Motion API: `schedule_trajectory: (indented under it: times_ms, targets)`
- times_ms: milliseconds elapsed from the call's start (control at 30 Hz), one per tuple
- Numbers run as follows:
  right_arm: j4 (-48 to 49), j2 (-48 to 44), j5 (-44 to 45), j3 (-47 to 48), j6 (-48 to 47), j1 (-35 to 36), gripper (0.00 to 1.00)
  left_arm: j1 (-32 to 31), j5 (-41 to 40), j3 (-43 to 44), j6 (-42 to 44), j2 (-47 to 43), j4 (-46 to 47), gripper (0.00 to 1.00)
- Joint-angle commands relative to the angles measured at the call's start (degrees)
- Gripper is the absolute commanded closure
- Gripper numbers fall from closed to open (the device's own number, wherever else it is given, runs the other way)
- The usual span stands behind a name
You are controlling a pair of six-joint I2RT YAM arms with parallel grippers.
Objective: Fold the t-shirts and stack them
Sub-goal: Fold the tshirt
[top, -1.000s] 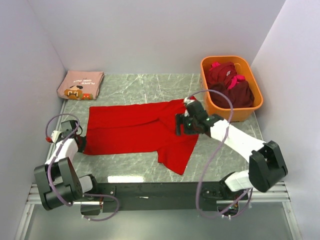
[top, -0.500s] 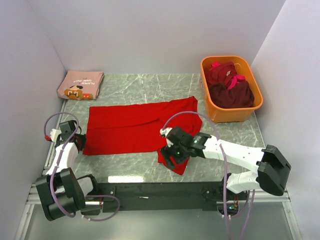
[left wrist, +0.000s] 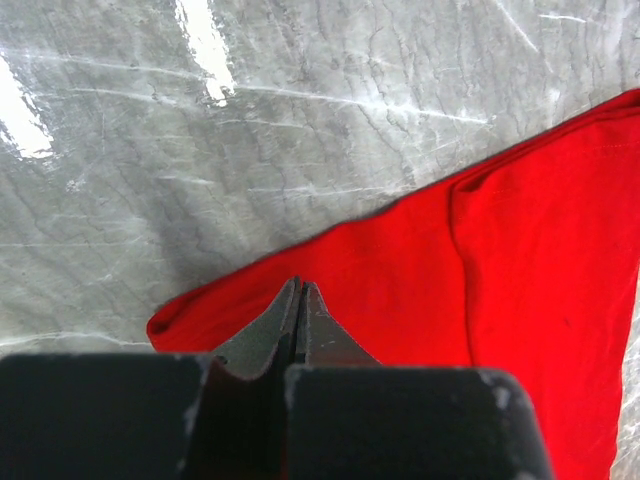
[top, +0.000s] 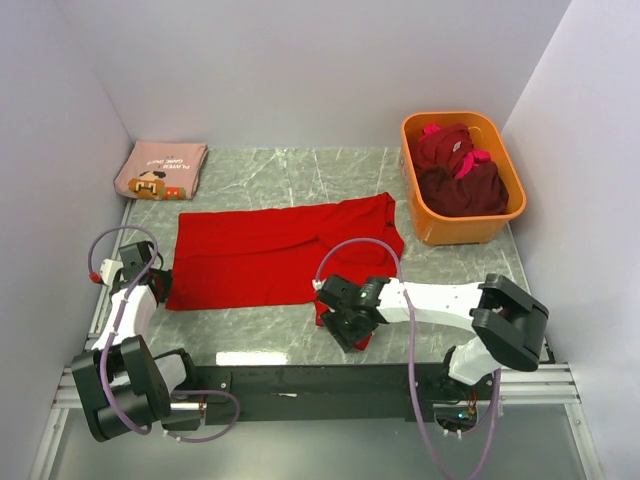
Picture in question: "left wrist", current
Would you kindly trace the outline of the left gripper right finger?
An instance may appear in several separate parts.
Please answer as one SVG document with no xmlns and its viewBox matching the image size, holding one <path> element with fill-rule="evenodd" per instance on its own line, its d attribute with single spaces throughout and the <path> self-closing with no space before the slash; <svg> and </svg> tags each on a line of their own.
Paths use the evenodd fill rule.
<svg viewBox="0 0 640 480">
<path fill-rule="evenodd" d="M 315 367 L 380 365 L 333 318 L 315 283 L 303 284 L 296 334 L 296 363 Z"/>
</svg>

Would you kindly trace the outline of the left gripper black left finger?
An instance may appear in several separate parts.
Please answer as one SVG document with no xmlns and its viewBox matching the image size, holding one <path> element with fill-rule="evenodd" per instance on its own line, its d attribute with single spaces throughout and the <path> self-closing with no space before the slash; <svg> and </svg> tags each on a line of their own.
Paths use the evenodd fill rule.
<svg viewBox="0 0 640 480">
<path fill-rule="evenodd" d="M 235 378 L 261 377 L 274 362 L 280 341 L 296 339 L 301 295 L 300 279 L 287 280 L 266 310 L 219 345 L 213 357 Z"/>
</svg>

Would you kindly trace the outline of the bright red t-shirt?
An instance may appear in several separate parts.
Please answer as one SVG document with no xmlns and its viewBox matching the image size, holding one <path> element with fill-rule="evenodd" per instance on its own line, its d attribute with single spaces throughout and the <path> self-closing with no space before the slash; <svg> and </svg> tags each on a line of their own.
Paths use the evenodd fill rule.
<svg viewBox="0 0 640 480">
<path fill-rule="evenodd" d="M 530 395 L 560 479 L 606 479 L 639 272 L 639 93 L 187 292 L 147 334 L 211 350 L 292 277 L 394 365 L 494 367 Z"/>
</svg>

